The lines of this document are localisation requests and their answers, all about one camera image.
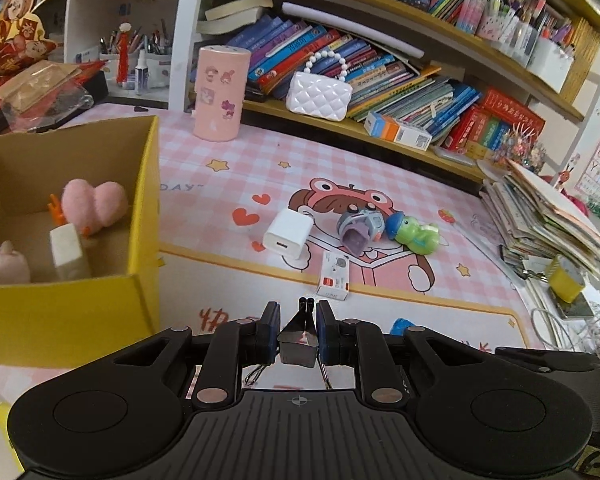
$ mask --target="plastic bag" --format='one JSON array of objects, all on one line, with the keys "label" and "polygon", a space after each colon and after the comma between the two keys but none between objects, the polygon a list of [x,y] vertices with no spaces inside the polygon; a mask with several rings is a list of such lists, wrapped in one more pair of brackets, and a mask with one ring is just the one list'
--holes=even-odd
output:
[{"label": "plastic bag", "polygon": [[13,132],[48,128],[76,110],[94,105],[94,99],[72,78],[60,79],[53,66],[33,73],[2,99],[1,109]]}]

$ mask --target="desk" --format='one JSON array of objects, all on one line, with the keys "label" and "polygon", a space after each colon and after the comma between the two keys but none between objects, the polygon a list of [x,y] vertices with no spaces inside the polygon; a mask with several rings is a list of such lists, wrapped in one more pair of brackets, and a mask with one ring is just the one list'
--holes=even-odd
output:
[{"label": "desk", "polygon": [[[421,257],[381,240],[353,258],[349,297],[331,301],[336,317],[369,320],[383,332],[405,318],[484,351],[541,348],[509,281],[442,219],[451,213],[493,246],[496,230],[478,198],[364,156],[261,128],[243,126],[231,142],[206,142],[192,135],[190,115],[167,110],[99,105],[72,123],[138,113],[160,117],[164,328],[189,325],[197,333],[211,332],[226,320],[259,316],[269,300],[281,304],[286,323],[297,298],[315,294],[323,251],[341,251],[334,209],[363,197],[381,210],[404,210],[438,223],[443,245]],[[288,206],[312,215],[316,225],[296,261],[260,245],[276,213]],[[321,387],[317,368],[303,374],[283,368],[281,375],[267,371],[258,386]],[[0,396],[14,402],[62,372],[2,366]],[[336,386],[352,385],[346,371],[334,370],[333,376]]]}]

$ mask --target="pink heart plush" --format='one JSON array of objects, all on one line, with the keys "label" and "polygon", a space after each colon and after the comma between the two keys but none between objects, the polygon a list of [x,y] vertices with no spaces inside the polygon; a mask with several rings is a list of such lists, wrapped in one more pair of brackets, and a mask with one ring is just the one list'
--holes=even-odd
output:
[{"label": "pink heart plush", "polygon": [[124,187],[105,182],[93,187],[86,180],[71,180],[62,193],[62,212],[67,222],[83,235],[94,235],[110,227],[128,211],[129,202]]}]

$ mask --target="yellow cardboard box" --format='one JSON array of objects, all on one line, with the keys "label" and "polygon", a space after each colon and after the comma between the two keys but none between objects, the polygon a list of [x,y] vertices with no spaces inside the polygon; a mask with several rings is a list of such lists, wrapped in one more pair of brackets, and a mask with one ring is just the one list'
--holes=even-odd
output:
[{"label": "yellow cardboard box", "polygon": [[[73,178],[119,182],[131,210],[84,244],[93,279],[59,282],[47,204]],[[158,331],[159,192],[157,117],[0,136],[0,244],[33,281],[0,286],[0,364],[76,367]]]}]

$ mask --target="pink plush toy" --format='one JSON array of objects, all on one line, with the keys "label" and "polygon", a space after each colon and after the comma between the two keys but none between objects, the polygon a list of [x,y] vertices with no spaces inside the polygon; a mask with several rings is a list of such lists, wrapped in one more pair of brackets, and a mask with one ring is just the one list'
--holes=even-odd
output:
[{"label": "pink plush toy", "polygon": [[31,283],[31,271],[26,258],[13,250],[13,244],[4,242],[0,247],[0,285]]},{"label": "pink plush toy", "polygon": [[128,211],[129,202],[124,187],[105,182],[93,187],[86,180],[71,180],[62,193],[62,213],[84,236],[94,235],[110,227]]}]

